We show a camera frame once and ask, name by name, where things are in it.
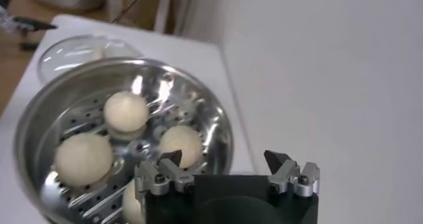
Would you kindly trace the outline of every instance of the screw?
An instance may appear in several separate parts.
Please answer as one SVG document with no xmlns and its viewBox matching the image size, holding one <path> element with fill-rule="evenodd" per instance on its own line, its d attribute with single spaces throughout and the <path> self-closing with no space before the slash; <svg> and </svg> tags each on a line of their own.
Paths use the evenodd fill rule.
<svg viewBox="0 0 423 224">
<path fill-rule="evenodd" d="M 278 185 L 275 185 L 275 184 L 271 184 L 269 186 L 268 191 L 269 191 L 269 194 L 272 194 L 272 195 L 275 195 L 276 196 L 276 195 L 279 194 L 279 186 Z"/>
<path fill-rule="evenodd" d="M 156 174 L 156 176 L 154 177 L 154 182 L 155 182 L 156 184 L 161 184 L 161 183 L 163 183 L 165 180 L 166 180 L 165 175 L 163 175 L 163 174 L 161 174 L 161 173 Z"/>
<path fill-rule="evenodd" d="M 307 176 L 305 176 L 305 175 L 299 175 L 298 183 L 306 185 L 306 184 L 309 183 L 309 178 L 307 178 Z"/>
</svg>

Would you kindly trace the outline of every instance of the steamer basket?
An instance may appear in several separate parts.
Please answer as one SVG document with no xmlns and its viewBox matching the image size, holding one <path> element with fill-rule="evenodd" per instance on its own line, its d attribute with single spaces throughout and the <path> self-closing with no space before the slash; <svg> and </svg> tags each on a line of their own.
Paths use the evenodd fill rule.
<svg viewBox="0 0 423 224">
<path fill-rule="evenodd" d="M 144 96 L 150 109 L 145 132 L 133 141 L 111 137 L 102 115 L 107 98 L 123 90 Z M 175 125 L 190 126 L 202 138 L 203 155 L 185 170 L 229 172 L 229 120 L 213 93 L 193 76 L 152 59 L 108 58 L 81 65 L 47 84 L 20 119 L 15 157 L 22 187 L 54 223 L 124 224 L 122 193 L 134 176 L 134 165 L 156 159 L 161 136 Z M 73 189 L 60 182 L 53 159 L 63 140 L 81 132 L 107 137 L 115 161 L 104 179 Z"/>
</svg>

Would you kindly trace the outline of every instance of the white bun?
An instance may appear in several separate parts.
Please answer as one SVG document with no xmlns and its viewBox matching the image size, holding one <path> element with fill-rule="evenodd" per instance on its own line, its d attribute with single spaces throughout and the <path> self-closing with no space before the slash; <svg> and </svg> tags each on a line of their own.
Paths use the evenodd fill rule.
<svg viewBox="0 0 423 224">
<path fill-rule="evenodd" d="M 100 180 L 106 176 L 112 163 L 112 146 L 107 139 L 93 133 L 80 133 L 66 139 L 54 156 L 59 179 L 75 187 Z"/>
<path fill-rule="evenodd" d="M 145 99 L 129 91 L 112 95 L 104 105 L 106 123 L 120 132 L 139 130 L 148 121 Z"/>
<path fill-rule="evenodd" d="M 202 143 L 198 132 L 188 126 L 171 127 L 162 136 L 159 144 L 161 153 L 181 150 L 179 167 L 187 168 L 198 161 L 202 154 Z"/>
<path fill-rule="evenodd" d="M 145 217 L 141 204 L 135 197 L 135 181 L 131 181 L 126 187 L 122 198 L 122 212 L 130 224 L 144 224 Z"/>
</svg>

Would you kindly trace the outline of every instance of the white table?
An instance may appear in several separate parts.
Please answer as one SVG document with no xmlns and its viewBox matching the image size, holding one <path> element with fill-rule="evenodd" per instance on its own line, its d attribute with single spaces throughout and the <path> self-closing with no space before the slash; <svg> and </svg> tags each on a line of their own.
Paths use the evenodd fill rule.
<svg viewBox="0 0 423 224">
<path fill-rule="evenodd" d="M 13 162 L 13 140 L 17 122 L 25 106 L 42 88 L 37 76 L 39 57 L 48 47 L 70 36 L 101 34 L 121 38 L 145 56 L 164 61 L 195 75 L 218 97 L 233 126 L 235 146 L 231 172 L 254 172 L 249 144 L 233 100 L 232 86 L 216 46 L 69 15 L 59 15 L 52 23 L 59 28 L 48 31 L 43 37 L 0 119 L 0 223 L 47 223 L 20 189 Z"/>
</svg>

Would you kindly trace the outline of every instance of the cable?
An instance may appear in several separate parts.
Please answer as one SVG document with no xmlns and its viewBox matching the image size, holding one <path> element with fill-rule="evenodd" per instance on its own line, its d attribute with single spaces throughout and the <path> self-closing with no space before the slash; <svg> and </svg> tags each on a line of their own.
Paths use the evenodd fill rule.
<svg viewBox="0 0 423 224">
<path fill-rule="evenodd" d="M 137 1 L 138 0 L 133 0 L 124 10 L 120 12 L 120 14 L 115 19 L 112 20 L 111 23 L 115 23 L 116 21 L 120 20 L 129 11 L 129 9 L 131 9 L 133 5 L 137 3 Z"/>
</svg>

